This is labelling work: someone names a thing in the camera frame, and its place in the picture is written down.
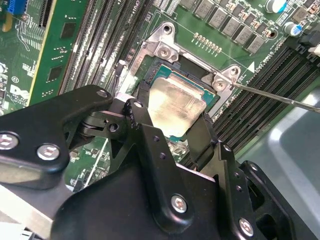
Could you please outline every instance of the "black plastic bracket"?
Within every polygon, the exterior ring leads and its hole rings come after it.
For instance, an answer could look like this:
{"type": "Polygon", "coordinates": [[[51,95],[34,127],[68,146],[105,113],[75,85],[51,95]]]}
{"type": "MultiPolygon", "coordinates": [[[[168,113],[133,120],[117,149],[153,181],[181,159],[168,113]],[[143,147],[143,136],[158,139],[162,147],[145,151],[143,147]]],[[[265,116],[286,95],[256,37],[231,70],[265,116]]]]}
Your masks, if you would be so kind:
{"type": "Polygon", "coordinates": [[[69,163],[69,146],[79,123],[112,101],[104,89],[88,85],[0,117],[0,133],[18,140],[14,148],[0,150],[0,182],[34,189],[56,186],[69,163]],[[58,149],[56,159],[37,155],[45,144],[58,149]]]}

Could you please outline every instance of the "motherboard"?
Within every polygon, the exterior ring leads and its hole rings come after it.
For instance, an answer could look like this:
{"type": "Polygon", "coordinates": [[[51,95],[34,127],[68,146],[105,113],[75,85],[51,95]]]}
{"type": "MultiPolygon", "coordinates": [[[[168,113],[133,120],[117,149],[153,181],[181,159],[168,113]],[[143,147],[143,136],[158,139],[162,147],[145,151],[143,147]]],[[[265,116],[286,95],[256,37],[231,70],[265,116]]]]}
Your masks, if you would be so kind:
{"type": "MultiPolygon", "coordinates": [[[[0,0],[0,116],[86,85],[137,96],[175,160],[193,169],[186,132],[206,111],[241,154],[320,83],[320,0],[0,0]]],[[[77,192],[108,174],[108,139],[70,152],[77,192]]]]}

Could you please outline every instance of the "metal sheet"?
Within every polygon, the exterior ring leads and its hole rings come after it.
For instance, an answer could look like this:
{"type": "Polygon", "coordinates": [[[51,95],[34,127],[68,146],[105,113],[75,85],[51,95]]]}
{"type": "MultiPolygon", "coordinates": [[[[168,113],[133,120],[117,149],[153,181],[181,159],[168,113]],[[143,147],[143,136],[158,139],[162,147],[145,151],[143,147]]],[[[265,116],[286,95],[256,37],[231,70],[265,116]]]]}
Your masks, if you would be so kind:
{"type": "Polygon", "coordinates": [[[206,102],[204,91],[188,84],[174,74],[158,77],[150,89],[149,114],[153,125],[166,137],[182,137],[199,115],[206,102]]]}
{"type": "MultiPolygon", "coordinates": [[[[320,88],[303,101],[320,107],[320,88]]],[[[294,108],[238,161],[257,163],[320,239],[320,114],[294,108]]]]}

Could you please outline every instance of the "white triangle marking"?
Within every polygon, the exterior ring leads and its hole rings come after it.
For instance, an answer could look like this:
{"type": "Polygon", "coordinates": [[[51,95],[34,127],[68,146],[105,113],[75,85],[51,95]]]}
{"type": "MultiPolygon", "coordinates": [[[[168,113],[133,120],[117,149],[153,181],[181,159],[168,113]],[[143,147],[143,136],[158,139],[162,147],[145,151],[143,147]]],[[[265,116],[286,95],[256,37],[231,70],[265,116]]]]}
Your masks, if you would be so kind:
{"type": "Polygon", "coordinates": [[[248,70],[252,73],[255,73],[255,62],[253,61],[250,66],[248,67],[248,70]]]}

